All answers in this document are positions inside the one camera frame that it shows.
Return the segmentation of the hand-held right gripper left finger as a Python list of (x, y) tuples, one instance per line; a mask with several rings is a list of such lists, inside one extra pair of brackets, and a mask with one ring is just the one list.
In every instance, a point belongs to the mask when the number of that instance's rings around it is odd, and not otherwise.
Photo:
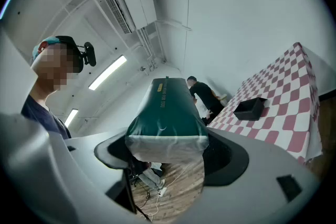
[(1, 166), (46, 223), (144, 223), (136, 215), (125, 129), (64, 140), (20, 114), (1, 115)]

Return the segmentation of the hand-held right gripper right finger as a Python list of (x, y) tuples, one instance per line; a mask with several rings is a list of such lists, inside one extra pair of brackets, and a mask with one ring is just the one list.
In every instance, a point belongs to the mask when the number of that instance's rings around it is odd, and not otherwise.
[(201, 195), (181, 223), (289, 223), (319, 187), (279, 146), (210, 128)]

